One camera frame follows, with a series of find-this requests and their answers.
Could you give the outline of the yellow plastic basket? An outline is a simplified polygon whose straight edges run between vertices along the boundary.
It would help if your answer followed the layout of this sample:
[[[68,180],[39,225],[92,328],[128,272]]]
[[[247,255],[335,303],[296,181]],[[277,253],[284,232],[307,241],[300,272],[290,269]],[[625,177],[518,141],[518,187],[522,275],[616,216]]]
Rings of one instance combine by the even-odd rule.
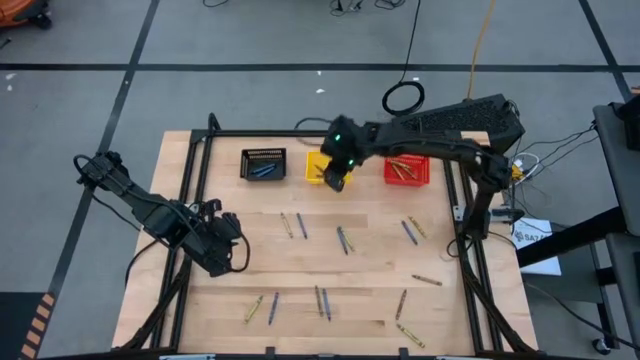
[[[315,174],[317,170],[314,165],[319,165],[324,170],[329,164],[331,158],[320,151],[310,151],[307,153],[306,157],[306,169],[305,169],[305,179],[312,185],[325,185],[324,177],[317,179],[315,178]]]

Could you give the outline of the black plastic crate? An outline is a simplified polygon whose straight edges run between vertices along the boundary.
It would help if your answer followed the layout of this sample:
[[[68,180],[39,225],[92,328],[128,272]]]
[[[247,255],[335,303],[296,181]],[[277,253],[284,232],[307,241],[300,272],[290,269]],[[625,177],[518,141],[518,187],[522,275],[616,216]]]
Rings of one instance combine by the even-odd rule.
[[[525,133],[516,104],[502,94],[396,117],[393,122],[414,133],[485,132],[499,153],[505,153]]]

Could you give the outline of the red plastic basket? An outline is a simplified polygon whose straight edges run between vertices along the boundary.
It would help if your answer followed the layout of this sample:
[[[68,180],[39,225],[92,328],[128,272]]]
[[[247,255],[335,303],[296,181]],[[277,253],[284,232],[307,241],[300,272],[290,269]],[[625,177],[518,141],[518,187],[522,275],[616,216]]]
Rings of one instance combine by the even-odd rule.
[[[391,162],[402,162],[408,164],[417,175],[417,179],[412,179],[402,168],[399,167],[405,180],[402,181],[391,167]],[[384,159],[384,181],[386,184],[422,187],[430,182],[429,159],[417,155],[400,155]]]

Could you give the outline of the black box on side table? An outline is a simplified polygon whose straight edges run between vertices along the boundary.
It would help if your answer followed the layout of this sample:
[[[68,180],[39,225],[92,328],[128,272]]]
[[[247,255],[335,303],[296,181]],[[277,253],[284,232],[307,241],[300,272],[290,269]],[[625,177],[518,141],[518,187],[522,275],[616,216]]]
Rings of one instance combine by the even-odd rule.
[[[609,107],[623,122],[627,148],[640,151],[640,88],[634,89],[632,95],[626,103],[610,103]]]

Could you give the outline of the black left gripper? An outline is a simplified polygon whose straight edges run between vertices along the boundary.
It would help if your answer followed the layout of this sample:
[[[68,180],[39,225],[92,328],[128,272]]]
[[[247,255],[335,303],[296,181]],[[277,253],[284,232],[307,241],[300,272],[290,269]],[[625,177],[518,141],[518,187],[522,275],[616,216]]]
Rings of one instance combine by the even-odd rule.
[[[233,247],[238,239],[244,239],[241,223],[233,212],[222,212],[222,202],[219,199],[198,201],[192,204],[202,230],[200,239],[203,241],[204,255],[199,265],[211,277],[219,277],[227,273],[240,273],[244,266],[232,266]]]

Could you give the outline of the grey side table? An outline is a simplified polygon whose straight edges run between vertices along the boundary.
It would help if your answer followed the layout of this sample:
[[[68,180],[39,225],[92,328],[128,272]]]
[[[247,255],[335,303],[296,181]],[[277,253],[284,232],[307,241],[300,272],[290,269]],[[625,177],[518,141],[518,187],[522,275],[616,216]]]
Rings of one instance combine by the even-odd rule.
[[[620,292],[632,341],[640,360],[640,150],[626,144],[625,122],[617,116],[618,105],[593,109],[597,131],[614,187],[618,207],[626,224],[606,236],[615,283]]]

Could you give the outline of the black plastic basket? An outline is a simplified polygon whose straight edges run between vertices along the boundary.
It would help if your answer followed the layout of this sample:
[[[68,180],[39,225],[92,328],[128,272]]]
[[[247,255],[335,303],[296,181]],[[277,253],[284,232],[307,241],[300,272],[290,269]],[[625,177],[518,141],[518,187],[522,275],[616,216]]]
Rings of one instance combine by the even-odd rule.
[[[276,170],[263,177],[256,177],[251,171],[276,163]],[[241,152],[240,177],[247,181],[276,181],[286,177],[286,149],[285,148],[263,148],[263,149],[243,149]]]

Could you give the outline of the white printed sheet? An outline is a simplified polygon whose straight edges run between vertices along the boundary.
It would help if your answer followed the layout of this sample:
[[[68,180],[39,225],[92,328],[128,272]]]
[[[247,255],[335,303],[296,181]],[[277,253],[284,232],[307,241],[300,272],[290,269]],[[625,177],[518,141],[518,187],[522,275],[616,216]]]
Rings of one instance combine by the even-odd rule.
[[[551,223],[548,220],[539,220],[522,217],[513,224],[511,240],[517,249],[522,249],[534,244],[552,234]],[[557,257],[521,267],[522,274],[561,276],[561,267]]]

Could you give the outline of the black mat with orange stripes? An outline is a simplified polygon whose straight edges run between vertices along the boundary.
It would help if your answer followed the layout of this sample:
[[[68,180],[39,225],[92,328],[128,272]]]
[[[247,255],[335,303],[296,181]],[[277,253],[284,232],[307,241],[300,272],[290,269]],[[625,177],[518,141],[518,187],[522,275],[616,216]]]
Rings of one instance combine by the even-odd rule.
[[[52,293],[0,292],[0,360],[36,360],[51,319]]]

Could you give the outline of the black metal beam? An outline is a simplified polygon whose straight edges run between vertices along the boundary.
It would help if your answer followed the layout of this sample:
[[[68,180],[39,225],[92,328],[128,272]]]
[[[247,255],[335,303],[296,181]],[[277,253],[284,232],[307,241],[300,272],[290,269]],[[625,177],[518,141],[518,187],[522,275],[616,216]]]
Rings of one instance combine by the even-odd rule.
[[[519,249],[518,264],[523,268],[626,230],[623,211],[615,207]]]

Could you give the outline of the black aluminium table frame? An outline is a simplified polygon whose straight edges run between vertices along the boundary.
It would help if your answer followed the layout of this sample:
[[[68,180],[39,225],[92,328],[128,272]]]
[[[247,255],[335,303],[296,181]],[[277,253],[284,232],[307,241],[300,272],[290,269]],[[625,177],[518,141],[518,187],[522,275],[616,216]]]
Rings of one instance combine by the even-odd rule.
[[[214,139],[217,137],[259,138],[261,140],[316,138],[323,130],[223,130],[214,114],[209,115],[206,129],[190,132],[184,163],[179,200],[189,195],[196,150],[203,145],[203,154],[195,188],[196,203],[204,201],[205,185],[210,167]],[[526,344],[509,325],[494,302],[483,241],[489,233],[489,217],[480,216],[489,206],[489,193],[474,194],[469,185],[470,165],[460,163],[466,210],[461,220],[453,219],[453,243],[464,289],[465,309],[469,321],[470,341],[474,358],[491,360],[525,360],[543,355]],[[195,261],[188,254],[179,255],[169,249],[165,259],[157,304],[130,340],[114,347],[103,356],[115,360],[161,360],[178,356],[184,314]]]

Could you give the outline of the orange wheeled cart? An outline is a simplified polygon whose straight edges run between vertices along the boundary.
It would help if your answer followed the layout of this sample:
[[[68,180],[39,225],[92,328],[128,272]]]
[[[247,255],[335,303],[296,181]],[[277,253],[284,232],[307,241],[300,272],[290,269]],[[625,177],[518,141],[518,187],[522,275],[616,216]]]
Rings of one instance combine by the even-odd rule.
[[[0,0],[0,28],[30,23],[49,29],[52,21],[48,9],[49,0]]]

